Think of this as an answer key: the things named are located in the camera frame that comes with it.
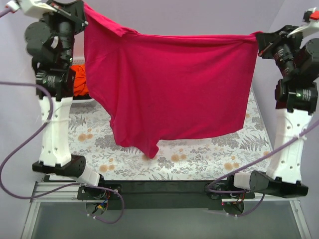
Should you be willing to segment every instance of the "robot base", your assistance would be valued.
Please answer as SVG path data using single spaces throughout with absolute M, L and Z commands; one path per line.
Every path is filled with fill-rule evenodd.
M 40 161 L 32 165 L 32 170 L 40 173 L 54 173 L 56 175 L 70 177 L 79 183 L 87 183 L 93 186 L 97 186 L 100 180 L 100 174 L 94 172 L 86 165 L 84 156 L 73 154 L 71 155 L 71 161 L 62 167 L 59 164 L 55 165 L 55 167 L 45 166 L 43 162 Z
M 306 196 L 308 187 L 297 184 L 285 183 L 280 179 L 272 179 L 264 172 L 253 171 L 249 180 L 250 189 L 256 193 L 263 193 L 282 198 L 295 198 Z

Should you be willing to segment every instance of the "pink cloth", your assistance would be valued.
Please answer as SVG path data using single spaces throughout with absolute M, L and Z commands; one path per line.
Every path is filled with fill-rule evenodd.
M 153 158 L 160 139 L 217 137 L 243 127 L 254 33 L 147 35 L 87 5 L 85 13 L 87 86 L 111 115 L 116 144 Z

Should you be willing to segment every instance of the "floral tablecloth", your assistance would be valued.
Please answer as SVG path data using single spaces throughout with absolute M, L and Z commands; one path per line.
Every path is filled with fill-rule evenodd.
M 251 91 L 244 128 L 216 138 L 161 140 L 154 159 L 134 147 L 115 144 L 110 116 L 94 108 L 71 108 L 69 145 L 73 154 L 109 180 L 211 180 L 266 155 L 266 131 Z M 249 169 L 265 171 L 269 160 Z

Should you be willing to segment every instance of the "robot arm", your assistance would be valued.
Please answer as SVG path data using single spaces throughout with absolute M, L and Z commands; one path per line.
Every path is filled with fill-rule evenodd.
M 73 58 L 74 35 L 87 26 L 83 2 L 63 4 L 49 0 L 11 1 L 13 10 L 39 19 L 25 31 L 27 51 L 32 56 L 36 83 L 46 88 L 53 100 L 53 116 L 43 131 L 42 151 L 33 171 L 54 173 L 75 181 L 97 186 L 101 176 L 87 166 L 84 156 L 72 155 L 68 146 L 68 121 L 73 100 L 75 72 L 70 69 Z M 37 90 L 42 121 L 45 122 L 50 105 L 47 96 Z
M 275 149 L 307 129 L 316 110 L 318 91 L 314 80 L 319 74 L 319 39 L 308 41 L 299 48 L 303 37 L 319 31 L 319 11 L 305 12 L 305 26 L 286 25 L 274 33 L 259 33 L 259 56 L 274 59 L 282 79 L 279 80 L 275 99 L 277 133 Z M 301 156 L 305 137 L 300 138 L 271 158 L 266 171 L 237 173 L 234 186 L 279 197 L 298 197 L 308 193 L 301 184 Z

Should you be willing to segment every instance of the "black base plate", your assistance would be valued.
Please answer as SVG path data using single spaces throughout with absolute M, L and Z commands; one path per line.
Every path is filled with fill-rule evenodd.
M 176 209 L 208 208 L 222 210 L 222 199 L 231 198 L 207 192 L 211 181 L 103 181 L 101 187 L 117 189 L 123 196 L 126 209 Z M 226 181 L 218 183 L 221 190 L 226 188 Z M 247 193 L 246 199 L 255 198 L 254 193 Z M 77 199 L 104 200 L 104 192 L 80 187 Z M 108 210 L 120 210 L 121 202 L 115 194 L 110 195 Z

